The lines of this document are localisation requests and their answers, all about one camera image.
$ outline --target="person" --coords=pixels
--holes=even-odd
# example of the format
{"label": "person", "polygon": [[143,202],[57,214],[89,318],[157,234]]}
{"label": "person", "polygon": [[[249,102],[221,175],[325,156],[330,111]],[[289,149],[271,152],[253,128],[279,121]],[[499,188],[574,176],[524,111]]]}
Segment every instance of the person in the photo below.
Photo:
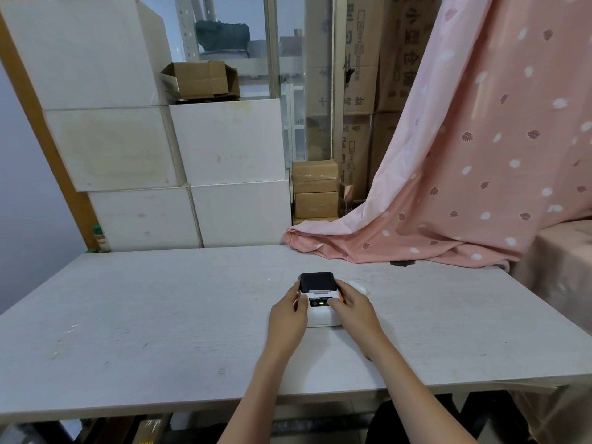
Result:
{"label": "person", "polygon": [[[384,380],[392,403],[382,404],[375,414],[366,443],[409,442],[411,444],[475,444],[477,441],[442,406],[413,373],[382,330],[370,300],[343,281],[337,281],[343,302],[331,299],[343,327],[374,363]],[[268,443],[279,384],[292,354],[307,326],[306,295],[298,299],[299,282],[271,308],[267,340],[247,391],[218,444]],[[381,417],[383,425],[373,427]],[[401,440],[395,440],[401,429]]]}

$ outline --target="stained white box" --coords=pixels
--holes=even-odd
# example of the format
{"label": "stained white box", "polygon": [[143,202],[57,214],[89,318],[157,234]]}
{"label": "stained white box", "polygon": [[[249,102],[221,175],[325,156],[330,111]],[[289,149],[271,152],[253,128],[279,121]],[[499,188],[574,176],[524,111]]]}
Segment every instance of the stained white box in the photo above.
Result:
{"label": "stained white box", "polygon": [[79,192],[186,182],[168,106],[47,111],[45,116]]}
{"label": "stained white box", "polygon": [[202,247],[189,187],[89,193],[113,251]]}
{"label": "stained white box", "polygon": [[165,23],[138,0],[0,0],[43,109],[166,105]]}
{"label": "stained white box", "polygon": [[280,245],[292,226],[287,180],[192,186],[205,247]]}
{"label": "stained white box", "polygon": [[171,106],[189,185],[285,178],[279,99]]}

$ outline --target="white table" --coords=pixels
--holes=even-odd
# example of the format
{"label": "white table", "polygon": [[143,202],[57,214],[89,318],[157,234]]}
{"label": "white table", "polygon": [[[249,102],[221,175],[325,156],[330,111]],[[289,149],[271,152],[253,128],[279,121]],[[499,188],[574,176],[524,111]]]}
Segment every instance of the white table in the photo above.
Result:
{"label": "white table", "polygon": [[[433,389],[590,381],[592,338],[498,268],[354,265],[287,246],[85,254],[0,316],[0,421],[240,398],[271,305],[312,271],[365,286],[387,334]],[[280,401],[381,389],[342,328],[307,329]]]}

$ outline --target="hand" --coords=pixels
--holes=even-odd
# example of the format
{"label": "hand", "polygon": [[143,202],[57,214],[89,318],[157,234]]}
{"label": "hand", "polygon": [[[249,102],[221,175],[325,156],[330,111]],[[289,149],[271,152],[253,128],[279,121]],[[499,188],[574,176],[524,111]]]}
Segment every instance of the hand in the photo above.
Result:
{"label": "hand", "polygon": [[336,282],[343,302],[333,298],[329,299],[329,305],[335,310],[360,351],[366,358],[372,359],[379,348],[392,344],[382,330],[370,300],[351,285],[340,280]]}
{"label": "hand", "polygon": [[286,362],[300,344],[308,323],[308,298],[300,295],[298,307],[294,311],[294,301],[298,298],[300,281],[292,285],[286,295],[271,307],[269,327],[264,352],[280,356]]}

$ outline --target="wooden beam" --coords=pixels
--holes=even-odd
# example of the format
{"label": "wooden beam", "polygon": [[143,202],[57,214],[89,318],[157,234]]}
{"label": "wooden beam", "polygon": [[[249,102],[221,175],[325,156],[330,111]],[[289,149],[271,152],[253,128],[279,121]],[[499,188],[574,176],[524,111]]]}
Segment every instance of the wooden beam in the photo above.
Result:
{"label": "wooden beam", "polygon": [[86,246],[88,248],[98,249],[93,233],[93,225],[97,224],[98,221],[91,201],[86,193],[78,193],[74,190],[62,157],[57,151],[55,141],[53,141],[53,137],[49,132],[49,127],[41,109],[41,103],[33,89],[33,84],[25,70],[23,61],[21,61],[17,47],[12,41],[2,13],[0,13],[0,60],[25,111],[25,115],[33,128],[33,132],[39,141],[41,150],[45,154],[53,176],[62,190],[64,199],[70,208],[70,212],[74,217],[74,221],[80,230]]}

